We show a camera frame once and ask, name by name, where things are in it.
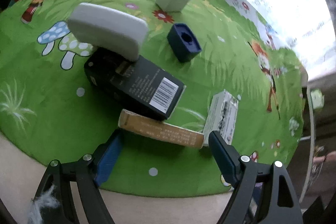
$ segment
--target blue gripper pad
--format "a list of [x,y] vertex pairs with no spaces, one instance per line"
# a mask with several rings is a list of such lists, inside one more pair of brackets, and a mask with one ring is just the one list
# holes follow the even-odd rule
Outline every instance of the blue gripper pad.
[[227,145],[219,134],[218,136],[220,139],[214,131],[209,134],[209,148],[225,181],[235,188],[240,179],[238,160],[240,155],[231,145]]
[[119,134],[105,150],[105,153],[100,158],[97,164],[97,175],[95,176],[95,183],[100,186],[103,182],[107,181],[112,172],[112,169],[117,162],[118,156],[123,148],[121,141],[121,134]]

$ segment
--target navy blue container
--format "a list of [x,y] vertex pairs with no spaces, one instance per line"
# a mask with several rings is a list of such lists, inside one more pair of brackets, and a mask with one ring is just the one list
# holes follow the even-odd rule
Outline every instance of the navy blue container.
[[186,24],[174,24],[167,39],[180,62],[190,61],[202,51],[196,37]]

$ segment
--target tan box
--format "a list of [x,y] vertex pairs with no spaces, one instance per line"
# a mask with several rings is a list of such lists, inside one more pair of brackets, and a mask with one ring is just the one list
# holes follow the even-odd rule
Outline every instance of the tan box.
[[202,133],[153,120],[126,109],[120,113],[118,126],[145,137],[195,148],[201,148],[204,139]]

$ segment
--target black box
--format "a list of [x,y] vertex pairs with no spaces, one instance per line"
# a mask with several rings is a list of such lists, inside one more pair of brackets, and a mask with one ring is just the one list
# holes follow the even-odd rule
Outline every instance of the black box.
[[140,56],[130,62],[99,48],[85,63],[89,81],[112,95],[126,109],[156,120],[168,119],[184,91],[174,76]]

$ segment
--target beige floor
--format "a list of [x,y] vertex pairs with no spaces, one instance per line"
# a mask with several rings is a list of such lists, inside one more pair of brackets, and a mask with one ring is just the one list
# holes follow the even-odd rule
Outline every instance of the beige floor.
[[[31,199],[45,167],[0,135],[0,197],[19,224],[27,223]],[[72,184],[80,223],[87,223],[78,189]],[[197,198],[144,198],[101,190],[115,222],[123,224],[216,223],[231,194]]]

